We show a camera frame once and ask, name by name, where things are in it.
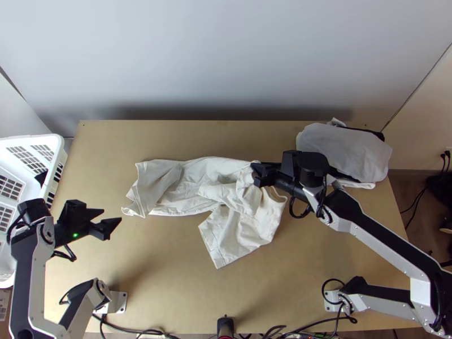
black cable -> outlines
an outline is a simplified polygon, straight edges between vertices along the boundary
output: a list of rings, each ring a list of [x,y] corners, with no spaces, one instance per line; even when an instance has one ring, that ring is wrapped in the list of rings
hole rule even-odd
[[[92,317],[93,317],[93,318],[96,318],[96,319],[99,320],[99,321],[102,321],[102,325],[106,325],[106,326],[111,327],[111,328],[113,328],[113,329],[116,329],[117,331],[120,331],[120,332],[131,333],[131,334],[138,334],[138,335],[140,335],[140,334],[141,334],[141,335],[143,335],[143,334],[150,334],[150,335],[154,335],[154,336],[166,336],[166,337],[168,337],[168,338],[170,338],[170,339],[180,339],[180,338],[176,337],[176,336],[173,335],[173,334],[165,333],[165,332],[162,332],[162,331],[160,331],[160,330],[158,330],[158,329],[152,329],[152,328],[149,328],[149,329],[146,329],[146,330],[144,330],[144,331],[138,331],[138,330],[135,330],[135,329],[124,328],[124,327],[117,326],[117,325],[114,325],[114,324],[112,324],[112,323],[109,323],[109,322],[105,319],[106,316],[104,317],[103,320],[102,320],[101,317],[99,317],[99,316],[97,316],[97,315],[95,315],[95,314],[92,314]]]
[[[445,156],[444,153],[441,154],[441,159],[442,159],[442,168],[441,168],[440,174],[443,174],[443,173],[444,173],[444,167],[446,166],[446,156]],[[410,205],[410,207],[408,207],[408,208],[404,209],[403,211],[401,211],[400,214],[405,213],[405,212],[408,212],[410,209],[412,209],[412,207],[414,206],[414,204],[416,203],[416,201],[417,201],[418,199],[420,199],[420,197],[422,197],[422,195],[424,194],[426,188],[427,188],[427,186],[424,187],[424,188],[417,194],[416,198],[414,198],[414,201],[413,201],[413,203]]]
[[[12,231],[19,225],[19,221],[24,217],[26,211],[27,211],[27,209],[23,210],[19,214],[19,216],[16,218],[16,220],[14,220],[14,222],[11,224],[11,226],[8,227],[8,230],[6,231],[6,242],[8,245],[11,242]]]
[[[276,325],[271,327],[263,336],[262,339],[268,339],[277,334],[280,330],[286,328],[286,325]]]
[[[413,221],[414,216],[416,215],[416,212],[418,210],[418,205],[419,205],[420,199],[422,198],[422,195],[424,194],[426,189],[427,189],[427,187],[422,190],[422,194],[419,196],[419,199],[416,202],[416,206],[414,207],[413,214],[411,215],[410,220],[408,220],[408,222],[406,223],[405,230],[408,228],[408,226],[410,226],[411,222]]]
[[[446,154],[446,156],[448,157],[448,161],[447,161],[447,168],[446,168],[446,172],[449,171],[449,166],[450,166],[450,151],[445,151],[444,154]]]
[[[445,171],[444,171],[444,166],[446,165],[446,156],[448,158],[447,161],[447,168],[446,168],[446,172],[449,170],[449,165],[450,165],[450,153],[443,153],[441,154],[441,159],[442,159],[442,168],[441,168],[441,172],[440,175],[442,175]],[[407,208],[406,210],[403,210],[401,213],[405,213],[406,211],[410,210],[413,206],[414,206],[414,210],[413,210],[413,214],[410,217],[410,220],[408,220],[406,226],[405,226],[405,230],[408,229],[408,227],[410,226],[411,222],[413,221],[414,217],[416,216],[416,212],[418,210],[418,205],[420,200],[422,199],[422,196],[424,195],[425,191],[427,190],[428,185],[426,185],[424,187],[424,189],[422,189],[416,196],[416,198],[414,199],[413,203],[411,204],[411,206],[409,208]]]
[[[102,325],[103,325],[103,322],[104,322],[106,316],[107,316],[106,314],[102,315],[101,322],[99,323],[99,332],[101,334],[102,339],[106,339],[105,334],[103,334],[103,330],[102,330]]]
[[[442,295],[443,295],[444,291],[442,289],[441,281],[439,279],[440,278],[438,276],[435,276],[433,279],[434,287],[436,289],[436,299],[437,299],[437,303],[438,303],[438,308],[437,308],[435,320],[432,324],[430,324],[430,327],[435,332],[438,332],[440,330],[440,328],[442,326],[442,321],[444,319],[444,316],[442,314],[442,309],[443,309]]]
[[[320,199],[319,204],[317,205],[317,210],[315,211],[315,216],[317,218],[321,217],[321,210],[323,208],[323,202],[325,201],[325,198],[327,197],[327,177],[323,177],[323,190],[320,193]]]
[[[69,255],[67,255],[66,253],[60,252],[60,251],[53,251],[52,253],[52,258],[53,257],[60,257],[63,259],[67,259],[70,262],[74,262],[77,260],[77,256],[75,255],[75,253],[71,250],[71,248],[68,245],[65,245],[64,248],[69,252]]]
[[[321,286],[321,296],[322,296],[327,302],[329,302],[329,303],[332,304],[332,305],[339,305],[339,304],[342,304],[342,303],[343,303],[342,301],[335,301],[335,302],[332,302],[332,301],[328,300],[328,299],[326,298],[326,296],[325,296],[326,293],[327,293],[327,292],[325,292],[325,287],[326,287],[327,284],[330,283],[331,281],[337,281],[338,283],[341,283],[342,286],[345,286],[345,284],[344,284],[344,282],[343,282],[342,280],[339,280],[339,279],[336,279],[336,278],[328,279],[328,280],[326,280],[326,281],[323,283],[323,285]]]
[[[294,204],[294,202],[295,202],[295,197],[291,197],[290,201],[289,201],[289,214],[290,214],[291,217],[293,217],[295,219],[301,219],[301,218],[304,218],[305,216],[307,216],[309,214],[309,212],[312,211],[311,206],[307,205],[306,208],[305,208],[305,211],[303,213],[301,213],[300,215],[296,215],[293,212],[293,204]]]
[[[290,335],[293,335],[293,334],[300,334],[302,331],[304,331],[304,330],[306,330],[306,329],[308,329],[308,328],[310,328],[310,327],[319,325],[319,324],[327,323],[327,322],[329,322],[329,321],[335,321],[335,322],[336,322],[336,325],[334,326],[334,331],[333,331],[333,333],[327,338],[327,339],[331,339],[331,338],[333,338],[333,337],[337,334],[337,328],[338,328],[338,325],[339,325],[339,320],[348,320],[348,321],[351,322],[352,324],[356,324],[356,323],[358,322],[358,320],[357,320],[356,318],[354,318],[354,317],[352,317],[352,316],[350,316],[350,315],[348,315],[348,314],[345,314],[345,316],[341,316],[342,308],[343,308],[344,306],[346,306],[346,304],[345,304],[344,301],[331,302],[330,300],[328,300],[328,299],[326,298],[326,296],[325,296],[325,287],[326,287],[327,284],[330,283],[331,281],[337,281],[338,283],[342,284],[342,286],[345,286],[345,284],[344,284],[343,281],[341,281],[341,280],[339,280],[339,279],[331,278],[331,279],[326,280],[326,281],[323,283],[323,285],[321,286],[321,294],[322,294],[322,297],[323,297],[327,302],[329,302],[329,303],[332,304],[332,305],[339,305],[339,304],[341,305],[341,306],[339,307],[339,311],[338,311],[338,313],[337,313],[337,316],[336,316],[335,318],[323,319],[323,320],[315,321],[315,322],[313,322],[313,323],[311,323],[311,324],[308,324],[308,325],[299,327],[299,328],[297,328],[297,329],[295,329],[295,330],[293,330],[293,331],[291,331],[291,332],[289,332],[289,333],[285,333],[284,335],[281,336],[281,338],[286,338],[286,337],[288,337],[288,336],[290,336]],[[344,296],[343,294],[340,294],[340,297],[342,297],[342,298],[348,303],[348,305],[349,305],[349,307],[350,307],[350,312],[352,313],[352,312],[353,312],[353,308],[352,308],[351,302],[350,302],[347,298],[345,298],[345,296]]]

white cloth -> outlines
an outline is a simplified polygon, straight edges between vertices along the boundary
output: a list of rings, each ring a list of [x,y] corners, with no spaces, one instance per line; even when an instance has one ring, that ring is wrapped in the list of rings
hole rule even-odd
[[[324,154],[331,166],[360,183],[341,180],[343,185],[373,188],[386,178],[392,148],[374,134],[340,128],[344,123],[333,119],[329,124],[313,123],[297,135],[297,150]]]
[[[127,193],[133,203],[123,213],[144,218],[212,211],[198,228],[216,268],[273,240],[287,198],[273,187],[254,186],[250,162],[158,159],[136,167],[138,180]]]

wooden table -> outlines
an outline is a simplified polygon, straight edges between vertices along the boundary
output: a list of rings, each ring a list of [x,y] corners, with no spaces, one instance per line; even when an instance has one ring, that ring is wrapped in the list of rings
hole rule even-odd
[[[277,324],[294,329],[334,315],[324,311],[320,287],[328,278],[364,276],[370,284],[408,288],[404,274],[348,234],[313,214],[295,220],[286,211],[272,243],[216,270],[197,225],[207,214],[146,219],[121,214],[137,178],[135,163],[188,160],[208,155],[281,161],[295,148],[303,121],[83,121],[63,172],[52,213],[79,199],[104,208],[103,218],[122,216],[111,241],[86,237],[71,247],[78,260],[55,258],[46,270],[46,317],[58,321],[58,300],[74,285],[99,277],[129,293],[127,311],[109,320],[125,327],[163,327],[172,333],[215,333],[217,318],[235,318],[238,333],[262,333]],[[348,189],[364,211],[406,237],[386,179],[374,190]],[[376,312],[340,322],[340,331],[415,327]],[[331,331],[333,323],[316,327]],[[89,332],[98,331],[93,320]]]

laundry basket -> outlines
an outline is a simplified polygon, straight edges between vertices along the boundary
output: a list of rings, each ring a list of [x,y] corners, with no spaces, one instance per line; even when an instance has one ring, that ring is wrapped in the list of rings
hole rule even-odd
[[[52,206],[67,154],[57,134],[0,138],[0,288],[14,283],[15,261],[6,242],[20,202],[43,198]],[[44,183],[34,178],[45,172]]]

